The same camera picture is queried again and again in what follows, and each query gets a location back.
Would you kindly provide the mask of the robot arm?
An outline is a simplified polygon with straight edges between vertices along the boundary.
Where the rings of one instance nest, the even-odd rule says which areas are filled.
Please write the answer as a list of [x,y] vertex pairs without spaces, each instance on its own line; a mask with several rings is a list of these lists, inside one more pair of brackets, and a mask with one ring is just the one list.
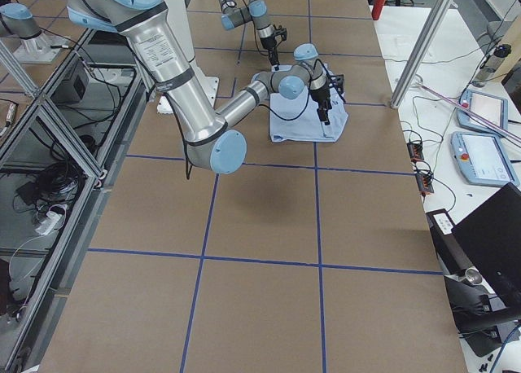
[[127,39],[173,109],[188,165],[220,174],[236,171],[247,143],[234,126],[273,93],[295,99],[307,89],[319,120],[329,122],[330,75],[312,44],[297,47],[296,64],[288,70],[258,73],[228,103],[215,108],[218,80],[197,66],[185,0],[68,0],[68,14],[75,24]]
[[240,6],[235,0],[218,0],[221,8],[221,23],[225,30],[236,29],[252,22],[256,37],[267,56],[270,64],[279,69],[278,46],[286,41],[287,29],[276,26],[270,19],[268,8],[263,0],[252,0]]

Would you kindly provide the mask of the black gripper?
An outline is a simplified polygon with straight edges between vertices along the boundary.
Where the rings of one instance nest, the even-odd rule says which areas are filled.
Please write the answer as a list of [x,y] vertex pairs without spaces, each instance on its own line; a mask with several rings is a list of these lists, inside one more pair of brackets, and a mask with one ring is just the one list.
[[260,39],[261,45],[265,50],[268,51],[269,62],[273,66],[273,68],[278,71],[279,70],[279,58],[277,52],[278,40],[274,33],[267,37],[262,37]]
[[310,96],[312,100],[318,105],[317,115],[319,121],[324,125],[330,125],[329,109],[332,109],[332,106],[329,86],[322,86],[320,88],[310,90]]

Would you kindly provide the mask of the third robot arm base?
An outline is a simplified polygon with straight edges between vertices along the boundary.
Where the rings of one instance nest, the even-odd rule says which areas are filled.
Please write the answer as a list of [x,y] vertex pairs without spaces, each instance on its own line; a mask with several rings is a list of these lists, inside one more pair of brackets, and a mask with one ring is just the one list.
[[64,37],[44,33],[32,12],[20,3],[1,6],[1,37],[8,36],[20,39],[14,56],[23,64],[50,64],[63,47],[68,47]]

